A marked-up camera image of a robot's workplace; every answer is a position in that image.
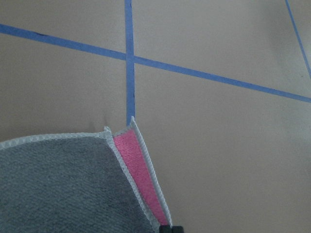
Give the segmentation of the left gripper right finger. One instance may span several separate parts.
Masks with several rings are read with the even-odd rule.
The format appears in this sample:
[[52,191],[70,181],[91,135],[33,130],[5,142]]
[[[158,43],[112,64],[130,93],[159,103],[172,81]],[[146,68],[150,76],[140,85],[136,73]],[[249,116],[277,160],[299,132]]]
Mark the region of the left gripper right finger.
[[172,226],[172,233],[184,233],[182,226]]

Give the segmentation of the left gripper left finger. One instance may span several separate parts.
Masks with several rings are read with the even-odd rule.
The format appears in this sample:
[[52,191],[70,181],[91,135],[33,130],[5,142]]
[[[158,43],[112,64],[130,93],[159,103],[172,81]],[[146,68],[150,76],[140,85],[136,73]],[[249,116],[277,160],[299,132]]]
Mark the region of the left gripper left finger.
[[170,225],[161,225],[159,226],[159,233],[172,233]]

